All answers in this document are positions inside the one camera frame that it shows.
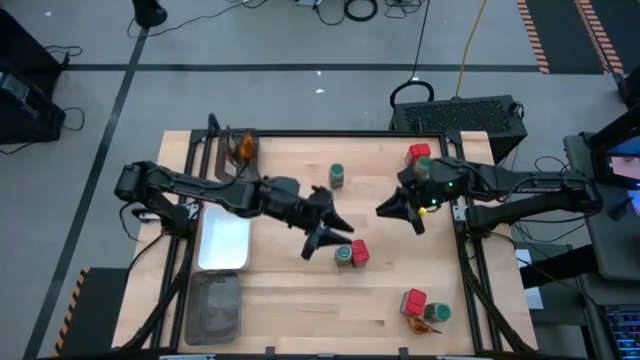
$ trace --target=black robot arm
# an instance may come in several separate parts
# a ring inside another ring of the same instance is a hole
[[[417,234],[424,232],[420,208],[436,211],[445,201],[467,196],[481,201],[504,202],[514,193],[540,194],[495,207],[469,206],[465,211],[470,231],[491,231],[500,223],[512,224],[523,217],[552,210],[593,214],[602,199],[592,180],[582,173],[514,172],[500,166],[442,157],[431,162],[428,175],[419,176],[412,167],[398,173],[401,187],[376,209],[381,217],[409,221]]]
[[[323,187],[312,189],[313,193],[305,199],[298,196],[300,184],[293,178],[264,177],[222,184],[177,173],[152,162],[138,162],[124,167],[115,194],[127,203],[142,203],[160,217],[165,229],[180,237],[191,231],[189,212],[171,203],[163,193],[216,203],[244,218],[270,216],[308,235],[301,256],[309,260],[319,247],[351,244],[350,239],[332,228],[353,232],[336,213],[331,192]]]

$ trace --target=wooden table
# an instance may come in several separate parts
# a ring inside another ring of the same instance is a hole
[[[189,136],[186,131],[166,132],[158,163],[182,171]],[[336,209],[355,228],[352,239],[366,240],[371,260],[362,269],[338,269],[334,249],[321,248],[304,261],[300,251],[305,235],[300,230],[268,217],[252,219],[250,266],[240,274],[239,337],[227,345],[191,347],[184,342],[183,329],[179,351],[260,354],[275,346],[278,354],[397,354],[398,348],[407,347],[412,355],[473,354],[449,205],[424,218],[426,232],[420,236],[407,222],[375,214],[376,206],[398,185],[396,173],[404,166],[408,146],[427,142],[432,156],[439,157],[438,141],[338,137],[260,141],[261,173],[298,179],[302,196],[310,194],[312,184],[327,186],[331,163],[345,166],[345,186],[334,193]],[[485,133],[463,133],[463,149],[467,160],[492,162]],[[199,172],[201,152],[194,175]],[[214,159],[212,154],[209,179],[214,179]],[[143,225],[136,251],[159,231],[159,224]],[[510,235],[507,226],[496,231]],[[130,339],[157,303],[168,244],[168,239],[157,244],[131,272],[113,346]],[[523,340],[537,347],[513,246],[492,237],[484,240],[484,249],[496,305]],[[181,261],[179,257],[176,270]],[[199,270],[193,261],[192,272]],[[398,308],[410,288],[426,292],[428,302],[450,304],[453,317],[436,326],[442,335],[409,330]],[[175,299],[166,313],[163,345],[169,342],[174,307]],[[483,344],[490,349],[484,309],[479,302],[477,308]]]

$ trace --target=concrete floor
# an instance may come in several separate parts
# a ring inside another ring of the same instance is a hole
[[[326,0],[323,16],[329,20],[339,16],[339,3]],[[74,64],[129,63],[135,46],[135,40],[125,34],[133,16],[130,0],[0,0],[0,5],[41,44],[82,46],[84,53],[73,58]],[[163,5],[169,11],[168,23],[151,33],[215,13],[229,3],[164,0]],[[459,64],[479,5],[479,1],[433,0],[420,63]],[[148,38],[140,63],[411,64],[421,14],[404,20],[379,14],[368,23],[346,20],[340,26],[327,27],[310,9],[275,0],[256,10],[240,7]],[[139,33],[135,25],[132,30],[134,35]],[[511,0],[489,1],[470,51],[469,64],[536,64]],[[71,265],[66,275],[54,279],[61,291],[54,299],[53,315],[47,319],[40,356],[52,352],[79,271],[89,266],[129,264],[134,244],[121,230],[117,217],[121,203],[113,195],[113,187],[124,164],[156,158],[164,131],[204,128],[209,112],[223,125],[237,127],[386,129],[391,117],[388,96],[409,76],[407,71],[266,68],[251,72],[138,71],[129,88],[126,84],[123,87],[126,76],[119,70],[122,67],[65,72],[54,101],[86,111],[83,131],[65,132],[59,142],[37,144],[0,157],[0,229],[5,239],[0,244],[0,287],[5,289],[0,294],[3,358],[21,358],[25,352],[108,123],[117,126]],[[419,72],[416,76],[435,87],[436,99],[454,95],[457,73]],[[623,113],[625,107],[615,90],[612,78],[605,75],[469,72],[461,96],[511,94],[524,104],[529,136],[520,146],[515,169],[528,170],[542,155],[564,160],[563,136],[597,131]],[[127,96],[119,113],[114,103],[122,91]],[[419,90],[408,90],[398,101],[418,101],[424,96]],[[78,121],[75,114],[68,119],[70,123]],[[553,163],[543,165],[559,168]],[[137,233],[136,224],[131,219],[128,222]],[[530,228],[537,237],[549,238],[564,226]],[[559,243],[580,246],[588,242],[586,231],[578,231]]]

